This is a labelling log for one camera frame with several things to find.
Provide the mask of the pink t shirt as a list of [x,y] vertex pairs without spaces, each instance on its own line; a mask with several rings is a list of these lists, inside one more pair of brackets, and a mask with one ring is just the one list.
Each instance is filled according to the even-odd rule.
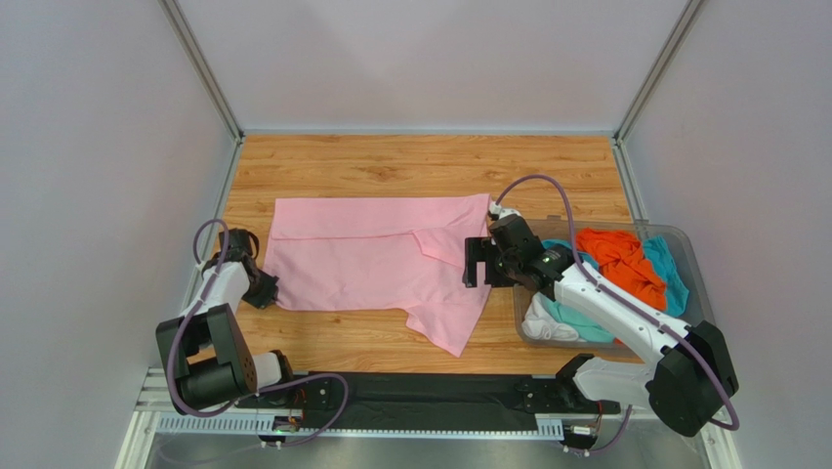
[[266,273],[294,312],[403,310],[408,328],[460,357],[489,295],[463,281],[465,242],[486,233],[487,193],[279,198]]

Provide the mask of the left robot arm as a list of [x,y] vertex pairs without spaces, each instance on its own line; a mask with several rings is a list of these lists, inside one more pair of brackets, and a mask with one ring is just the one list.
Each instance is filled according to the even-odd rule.
[[258,309],[274,303],[278,279],[257,267],[255,235],[216,223],[220,250],[197,259],[201,282],[191,302],[155,329],[174,409],[200,418],[219,415],[283,378],[281,354],[253,356],[235,316],[242,303]]

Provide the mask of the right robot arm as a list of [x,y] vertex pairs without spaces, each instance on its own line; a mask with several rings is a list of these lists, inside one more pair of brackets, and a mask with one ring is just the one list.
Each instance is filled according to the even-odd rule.
[[701,320],[689,324],[650,307],[583,261],[575,247],[545,247],[517,214],[494,217],[485,237],[465,241],[463,282],[521,285],[581,312],[641,359],[611,362],[581,354],[556,377],[587,401],[650,409],[671,430],[692,437],[708,424],[736,431],[732,397],[738,391],[722,331]]

